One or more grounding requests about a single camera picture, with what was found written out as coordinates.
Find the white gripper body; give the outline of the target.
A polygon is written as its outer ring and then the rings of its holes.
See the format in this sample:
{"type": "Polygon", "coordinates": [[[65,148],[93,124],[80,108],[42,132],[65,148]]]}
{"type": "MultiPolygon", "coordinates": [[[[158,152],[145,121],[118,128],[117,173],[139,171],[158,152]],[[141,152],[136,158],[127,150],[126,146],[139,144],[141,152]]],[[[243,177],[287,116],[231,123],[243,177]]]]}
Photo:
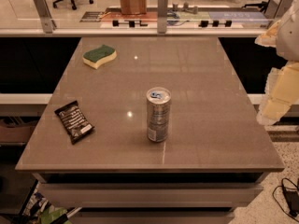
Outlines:
{"type": "Polygon", "coordinates": [[[299,0],[282,16],[278,26],[277,54],[288,61],[299,61],[299,0]]]}

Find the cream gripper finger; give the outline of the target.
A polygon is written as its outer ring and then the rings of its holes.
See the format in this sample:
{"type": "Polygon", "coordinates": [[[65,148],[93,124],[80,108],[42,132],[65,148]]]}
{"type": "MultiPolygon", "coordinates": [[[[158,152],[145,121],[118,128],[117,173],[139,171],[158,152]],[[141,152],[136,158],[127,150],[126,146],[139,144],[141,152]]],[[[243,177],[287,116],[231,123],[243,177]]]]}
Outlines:
{"type": "Polygon", "coordinates": [[[299,62],[287,62],[281,69],[272,68],[264,92],[256,119],[261,125],[273,125],[299,99],[299,62]]]}
{"type": "Polygon", "coordinates": [[[263,47],[271,47],[274,48],[277,43],[278,36],[278,26],[280,24],[280,20],[274,22],[265,33],[259,35],[255,39],[255,44],[263,47]]]}

